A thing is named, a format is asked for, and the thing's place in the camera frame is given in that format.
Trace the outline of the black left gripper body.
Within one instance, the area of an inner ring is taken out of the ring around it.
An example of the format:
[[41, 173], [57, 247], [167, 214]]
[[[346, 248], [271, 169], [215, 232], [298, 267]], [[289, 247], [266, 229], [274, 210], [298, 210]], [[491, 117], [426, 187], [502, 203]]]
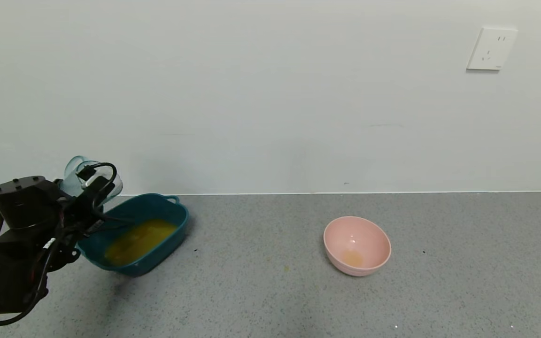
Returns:
[[114, 188], [114, 182], [103, 176], [97, 176], [75, 199], [79, 213], [104, 216], [103, 204], [112, 194]]

